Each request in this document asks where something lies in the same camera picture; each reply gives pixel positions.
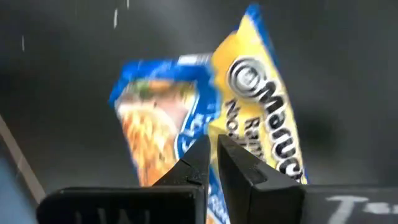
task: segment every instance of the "plastic wrapper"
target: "plastic wrapper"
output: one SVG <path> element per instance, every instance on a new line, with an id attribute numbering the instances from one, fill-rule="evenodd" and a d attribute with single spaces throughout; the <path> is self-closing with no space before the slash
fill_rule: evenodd
<path id="1" fill-rule="evenodd" d="M 248 7 L 238 30 L 213 55 L 125 65 L 110 103 L 141 186 L 154 184 L 196 139 L 209 135 L 207 223 L 229 223 L 218 178 L 219 134 L 307 183 L 292 107 L 256 4 Z"/>

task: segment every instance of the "black mechanical claw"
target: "black mechanical claw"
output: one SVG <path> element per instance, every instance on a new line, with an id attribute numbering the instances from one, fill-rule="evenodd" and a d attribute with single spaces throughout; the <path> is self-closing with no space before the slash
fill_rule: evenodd
<path id="1" fill-rule="evenodd" d="M 232 224 L 398 223 L 398 188 L 300 185 L 225 135 L 220 181 Z M 39 224 L 206 221 L 210 142 L 203 136 L 154 186 L 69 188 L 45 198 Z"/>

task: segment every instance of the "maruchan logo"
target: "maruchan logo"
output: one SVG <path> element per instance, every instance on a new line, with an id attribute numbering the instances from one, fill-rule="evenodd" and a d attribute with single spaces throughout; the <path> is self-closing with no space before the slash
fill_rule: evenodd
<path id="1" fill-rule="evenodd" d="M 298 158 L 298 144 L 293 131 L 285 123 L 287 99 L 280 91 L 278 79 L 268 79 L 271 71 L 254 57 L 236 59 L 228 70 L 228 84 L 240 97 L 260 103 L 263 107 L 264 125 L 272 141 L 272 155 L 276 169 L 300 182 L 303 168 Z"/>

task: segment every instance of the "ramen noodle package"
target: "ramen noodle package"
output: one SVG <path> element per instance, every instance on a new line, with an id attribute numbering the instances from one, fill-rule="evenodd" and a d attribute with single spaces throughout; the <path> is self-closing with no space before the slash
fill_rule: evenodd
<path id="1" fill-rule="evenodd" d="M 229 223 L 218 178 L 219 134 L 307 183 L 292 107 L 256 4 L 213 55 L 125 65 L 110 102 L 142 186 L 154 184 L 196 139 L 209 135 L 207 224 Z"/>

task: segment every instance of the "printed food image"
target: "printed food image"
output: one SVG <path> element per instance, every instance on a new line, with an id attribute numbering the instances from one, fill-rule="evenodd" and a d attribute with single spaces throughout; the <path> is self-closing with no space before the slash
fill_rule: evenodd
<path id="1" fill-rule="evenodd" d="M 153 185 L 177 162 L 174 140 L 194 101 L 189 83 L 140 80 L 124 89 L 116 108 L 142 186 Z"/>

